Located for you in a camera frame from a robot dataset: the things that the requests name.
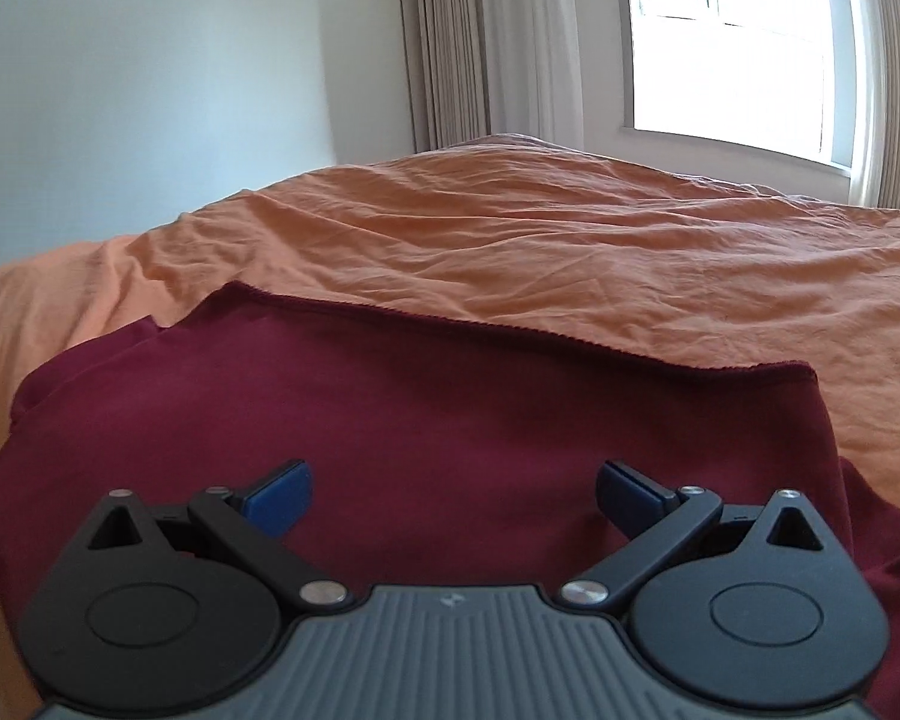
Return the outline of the maroon long sleeve shirt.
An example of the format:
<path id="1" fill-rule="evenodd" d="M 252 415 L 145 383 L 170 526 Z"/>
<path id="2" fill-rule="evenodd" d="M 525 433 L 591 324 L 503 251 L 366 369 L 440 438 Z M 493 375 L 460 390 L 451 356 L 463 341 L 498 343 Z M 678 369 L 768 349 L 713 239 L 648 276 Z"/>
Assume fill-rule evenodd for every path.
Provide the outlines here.
<path id="1" fill-rule="evenodd" d="M 346 582 L 555 587 L 621 544 L 601 463 L 738 504 L 803 491 L 888 613 L 870 692 L 900 718 L 900 509 L 837 454 L 801 362 L 697 369 L 526 328 L 230 283 L 23 379 L 0 450 L 0 601 L 17 619 L 107 491 L 172 504 L 300 458 L 297 553 Z"/>

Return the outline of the orange duvet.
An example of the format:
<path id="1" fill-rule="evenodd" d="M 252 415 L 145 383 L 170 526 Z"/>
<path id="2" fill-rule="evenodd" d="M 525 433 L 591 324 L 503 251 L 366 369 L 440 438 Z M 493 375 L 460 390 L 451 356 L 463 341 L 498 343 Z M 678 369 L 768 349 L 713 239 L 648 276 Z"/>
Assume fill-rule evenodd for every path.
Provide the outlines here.
<path id="1" fill-rule="evenodd" d="M 900 507 L 900 210 L 526 137 L 330 167 L 0 266 L 0 447 L 39 364 L 131 320 L 180 319 L 229 281 L 696 366 L 808 362 L 841 454 Z"/>

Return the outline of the bright window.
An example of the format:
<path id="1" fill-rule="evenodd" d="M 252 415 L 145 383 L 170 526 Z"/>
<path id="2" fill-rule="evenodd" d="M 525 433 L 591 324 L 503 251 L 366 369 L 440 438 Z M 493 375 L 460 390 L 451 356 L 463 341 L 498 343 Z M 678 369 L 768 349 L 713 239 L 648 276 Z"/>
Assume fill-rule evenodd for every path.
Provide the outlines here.
<path id="1" fill-rule="evenodd" d="M 852 0 L 628 0 L 628 9 L 635 130 L 850 171 Z"/>

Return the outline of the beige left curtain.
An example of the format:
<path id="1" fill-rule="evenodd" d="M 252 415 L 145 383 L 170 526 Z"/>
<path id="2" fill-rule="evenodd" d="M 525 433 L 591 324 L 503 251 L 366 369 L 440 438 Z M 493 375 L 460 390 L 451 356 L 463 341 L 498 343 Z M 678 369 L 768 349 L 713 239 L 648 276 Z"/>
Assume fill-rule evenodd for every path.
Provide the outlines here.
<path id="1" fill-rule="evenodd" d="M 575 0 L 400 0 L 414 148 L 528 135 L 580 149 Z"/>

